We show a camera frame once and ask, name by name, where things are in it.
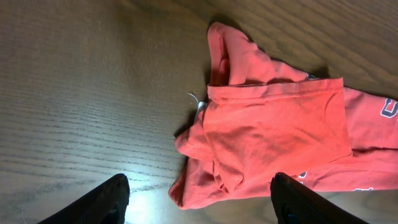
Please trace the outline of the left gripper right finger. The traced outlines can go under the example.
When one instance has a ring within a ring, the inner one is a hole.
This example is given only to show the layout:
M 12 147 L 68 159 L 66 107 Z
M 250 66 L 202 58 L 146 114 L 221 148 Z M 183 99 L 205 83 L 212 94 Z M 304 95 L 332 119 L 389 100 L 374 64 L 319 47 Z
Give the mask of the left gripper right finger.
M 282 172 L 272 178 L 271 200 L 278 224 L 367 224 Z

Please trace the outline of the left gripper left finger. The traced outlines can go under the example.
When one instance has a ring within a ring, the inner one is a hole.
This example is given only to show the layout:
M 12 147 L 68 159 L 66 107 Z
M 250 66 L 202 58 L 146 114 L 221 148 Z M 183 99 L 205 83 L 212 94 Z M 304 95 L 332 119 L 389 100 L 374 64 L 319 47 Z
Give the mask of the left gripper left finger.
M 116 174 L 39 224 L 123 224 L 129 194 L 127 177 Z

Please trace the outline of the red t-shirt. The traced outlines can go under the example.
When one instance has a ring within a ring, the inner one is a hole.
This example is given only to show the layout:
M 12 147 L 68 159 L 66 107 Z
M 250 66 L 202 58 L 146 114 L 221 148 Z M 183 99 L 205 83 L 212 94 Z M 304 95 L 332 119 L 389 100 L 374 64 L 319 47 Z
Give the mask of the red t-shirt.
M 397 101 L 271 59 L 240 30 L 208 29 L 208 102 L 177 136 L 182 210 L 270 195 L 283 172 L 317 192 L 397 188 Z

